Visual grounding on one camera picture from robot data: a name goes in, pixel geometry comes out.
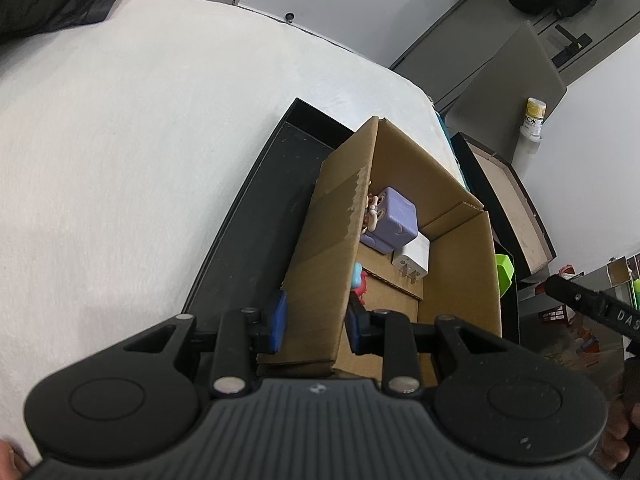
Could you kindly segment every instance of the white bottle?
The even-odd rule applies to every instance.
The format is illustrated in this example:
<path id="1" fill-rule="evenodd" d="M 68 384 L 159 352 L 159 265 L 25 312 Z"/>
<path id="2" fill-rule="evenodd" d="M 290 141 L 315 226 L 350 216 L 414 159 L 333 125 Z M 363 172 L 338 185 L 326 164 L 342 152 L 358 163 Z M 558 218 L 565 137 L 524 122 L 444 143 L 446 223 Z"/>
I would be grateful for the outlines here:
<path id="1" fill-rule="evenodd" d="M 542 142 L 542 121 L 545 118 L 546 103 L 530 97 L 527 100 L 527 110 L 524 123 L 520 127 L 520 135 L 516 151 L 513 153 L 511 167 L 522 179 L 529 169 L 531 159 L 538 152 Z"/>

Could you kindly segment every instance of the gray cabinet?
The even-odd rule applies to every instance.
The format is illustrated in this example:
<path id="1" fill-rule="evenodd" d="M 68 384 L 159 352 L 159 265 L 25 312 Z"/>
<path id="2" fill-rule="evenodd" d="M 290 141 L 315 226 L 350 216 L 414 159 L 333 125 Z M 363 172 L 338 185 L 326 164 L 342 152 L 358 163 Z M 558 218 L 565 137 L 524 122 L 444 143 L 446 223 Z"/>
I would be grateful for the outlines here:
<path id="1" fill-rule="evenodd" d="M 529 20 L 549 57 L 576 38 L 592 42 L 558 70 L 569 84 L 640 32 L 640 0 L 597 0 L 572 18 L 548 12 L 529 16 L 507 0 L 465 0 L 430 29 L 394 66 L 429 95 L 437 110 L 447 110 L 509 37 Z"/>

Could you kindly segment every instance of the person's hand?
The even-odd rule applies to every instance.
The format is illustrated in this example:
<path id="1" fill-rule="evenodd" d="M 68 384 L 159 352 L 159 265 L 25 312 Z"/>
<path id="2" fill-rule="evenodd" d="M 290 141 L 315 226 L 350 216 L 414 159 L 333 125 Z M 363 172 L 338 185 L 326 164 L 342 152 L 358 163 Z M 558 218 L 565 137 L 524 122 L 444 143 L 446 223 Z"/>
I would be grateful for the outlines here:
<path id="1" fill-rule="evenodd" d="M 622 402 L 616 400 L 609 409 L 609 420 L 593 459 L 603 468 L 612 470 L 629 456 L 629 446 L 624 441 L 629 432 L 629 422 L 640 428 L 640 403 L 631 411 L 631 421 L 623 413 Z"/>
<path id="2" fill-rule="evenodd" d="M 20 480 L 30 469 L 11 444 L 0 440 L 0 480 Z"/>

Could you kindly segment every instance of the white tablecloth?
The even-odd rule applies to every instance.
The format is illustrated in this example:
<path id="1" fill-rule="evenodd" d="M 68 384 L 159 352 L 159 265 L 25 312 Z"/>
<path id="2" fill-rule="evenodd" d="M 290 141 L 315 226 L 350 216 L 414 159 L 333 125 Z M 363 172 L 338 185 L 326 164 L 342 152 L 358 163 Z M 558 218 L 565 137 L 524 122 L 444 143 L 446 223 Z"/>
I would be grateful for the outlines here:
<path id="1" fill-rule="evenodd" d="M 201 0 L 0 48 L 0 436 L 37 452 L 45 375 L 177 313 L 295 97 L 388 117 L 459 177 L 424 93 L 296 28 Z"/>

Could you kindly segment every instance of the person's foot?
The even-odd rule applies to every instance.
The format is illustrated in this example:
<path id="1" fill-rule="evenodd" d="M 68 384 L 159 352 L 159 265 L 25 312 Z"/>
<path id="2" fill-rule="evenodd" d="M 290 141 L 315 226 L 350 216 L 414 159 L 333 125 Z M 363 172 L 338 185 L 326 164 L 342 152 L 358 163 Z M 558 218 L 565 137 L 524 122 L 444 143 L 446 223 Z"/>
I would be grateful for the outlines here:
<path id="1" fill-rule="evenodd" d="M 20 480 L 30 469 L 11 444 L 0 440 L 0 480 Z"/>

